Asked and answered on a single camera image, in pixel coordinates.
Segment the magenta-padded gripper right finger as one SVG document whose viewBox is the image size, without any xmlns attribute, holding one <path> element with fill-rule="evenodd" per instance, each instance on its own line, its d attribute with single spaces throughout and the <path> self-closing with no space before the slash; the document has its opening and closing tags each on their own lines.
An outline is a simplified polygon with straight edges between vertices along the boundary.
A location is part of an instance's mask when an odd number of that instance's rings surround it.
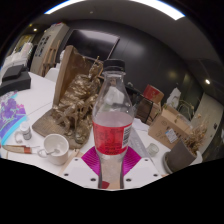
<svg viewBox="0 0 224 224">
<path fill-rule="evenodd" d="M 122 189 L 140 188 L 162 178 L 153 162 L 131 147 L 123 158 L 121 177 Z"/>
</svg>

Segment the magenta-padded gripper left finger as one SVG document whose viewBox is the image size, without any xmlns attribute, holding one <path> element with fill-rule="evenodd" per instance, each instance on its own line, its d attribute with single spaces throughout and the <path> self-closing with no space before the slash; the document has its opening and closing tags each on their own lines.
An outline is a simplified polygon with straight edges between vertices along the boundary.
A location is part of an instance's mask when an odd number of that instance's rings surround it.
<svg viewBox="0 0 224 224">
<path fill-rule="evenodd" d="M 98 189 L 101 164 L 95 147 L 90 148 L 81 157 L 74 157 L 62 172 L 62 177 L 81 187 Z"/>
</svg>

